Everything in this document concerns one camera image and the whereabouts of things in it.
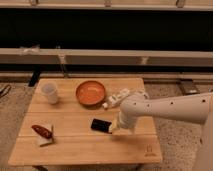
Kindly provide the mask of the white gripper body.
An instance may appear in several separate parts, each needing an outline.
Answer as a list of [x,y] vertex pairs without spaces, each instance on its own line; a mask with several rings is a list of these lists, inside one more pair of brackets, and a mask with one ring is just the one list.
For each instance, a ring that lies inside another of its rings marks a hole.
[[109,132],[114,133],[119,129],[127,129],[127,128],[128,124],[124,122],[120,117],[117,117],[112,121],[111,125],[109,126]]

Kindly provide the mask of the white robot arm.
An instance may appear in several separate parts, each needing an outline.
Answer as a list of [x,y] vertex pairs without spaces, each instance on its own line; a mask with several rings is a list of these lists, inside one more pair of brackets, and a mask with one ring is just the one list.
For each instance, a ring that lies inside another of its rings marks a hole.
[[213,92],[161,99],[147,99],[144,93],[135,92],[121,102],[109,131],[133,130],[142,116],[201,124],[201,146],[192,171],[213,171]]

